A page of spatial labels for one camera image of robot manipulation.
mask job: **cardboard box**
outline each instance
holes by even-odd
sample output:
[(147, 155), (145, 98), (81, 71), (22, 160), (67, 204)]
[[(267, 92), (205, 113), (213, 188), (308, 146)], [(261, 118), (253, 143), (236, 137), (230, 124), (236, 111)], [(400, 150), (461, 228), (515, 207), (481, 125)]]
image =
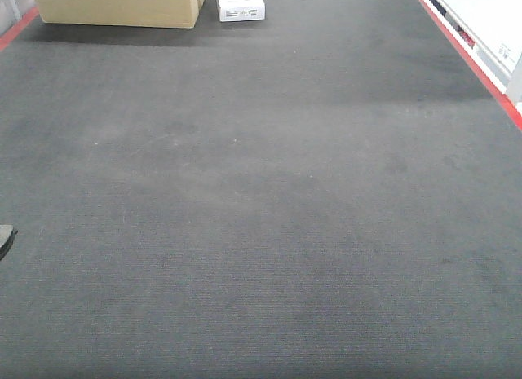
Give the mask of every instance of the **cardboard box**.
[(191, 29), (205, 0), (36, 0), (46, 23)]

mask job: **whiteboard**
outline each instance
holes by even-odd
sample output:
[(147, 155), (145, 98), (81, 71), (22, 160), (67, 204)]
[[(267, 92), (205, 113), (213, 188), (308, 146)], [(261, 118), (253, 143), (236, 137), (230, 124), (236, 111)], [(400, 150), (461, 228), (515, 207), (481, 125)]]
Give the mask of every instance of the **whiteboard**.
[(522, 56), (522, 0), (439, 0), (510, 73)]

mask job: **white wall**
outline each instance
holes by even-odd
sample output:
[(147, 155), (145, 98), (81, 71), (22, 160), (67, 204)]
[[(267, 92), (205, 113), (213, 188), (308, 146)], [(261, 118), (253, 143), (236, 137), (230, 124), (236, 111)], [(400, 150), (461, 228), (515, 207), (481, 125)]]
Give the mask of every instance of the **white wall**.
[(20, 20), (20, 16), (32, 6), (34, 0), (0, 0), (0, 35)]

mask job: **red stripe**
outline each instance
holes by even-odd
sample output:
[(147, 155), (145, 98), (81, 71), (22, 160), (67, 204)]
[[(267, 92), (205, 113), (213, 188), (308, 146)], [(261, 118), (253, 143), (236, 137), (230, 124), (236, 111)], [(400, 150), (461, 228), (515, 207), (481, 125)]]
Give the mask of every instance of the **red stripe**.
[(458, 43), (457, 39), (453, 36), (453, 34), (444, 26), (444, 24), (440, 21), (440, 19), (435, 15), (433, 10), (424, 2), (424, 0), (419, 0), (427, 13), (431, 16), (433, 21), (439, 26), (439, 29), (442, 33), (448, 38), (453, 47), (458, 51), (460, 56), (466, 61), (466, 64), (471, 68), (471, 70), (475, 73), (475, 75), (480, 79), (482, 84), (488, 89), (491, 95), (498, 101), (498, 103), (503, 107), (506, 111), (507, 115), (513, 120), (515, 125), (518, 126), (520, 130), (522, 130), (522, 113), (520, 113), (515, 105), (507, 98), (505, 94), (500, 92), (500, 90), (493, 84), (493, 82), (489, 79), (489, 77), (484, 73), (482, 69), (480, 69), (479, 65), (472, 59), (472, 57), (468, 54), (466, 49), (462, 47), (460, 43)]
[(3, 51), (6, 47), (8, 47), (9, 44), (13, 42), (16, 37), (18, 37), (22, 30), (25, 29), (29, 23), (31, 23), (33, 19), (36, 18), (37, 15), (38, 9), (33, 7), (24, 15), (24, 17), (22, 17), (20, 22), (7, 30), (6, 33), (0, 37), (0, 51)]

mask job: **floor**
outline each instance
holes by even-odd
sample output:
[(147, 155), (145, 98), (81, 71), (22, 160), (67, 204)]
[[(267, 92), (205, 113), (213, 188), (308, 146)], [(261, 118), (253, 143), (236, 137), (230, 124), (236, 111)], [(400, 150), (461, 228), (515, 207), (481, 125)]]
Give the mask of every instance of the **floor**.
[(416, 0), (0, 54), (0, 377), (522, 377), (522, 135)]

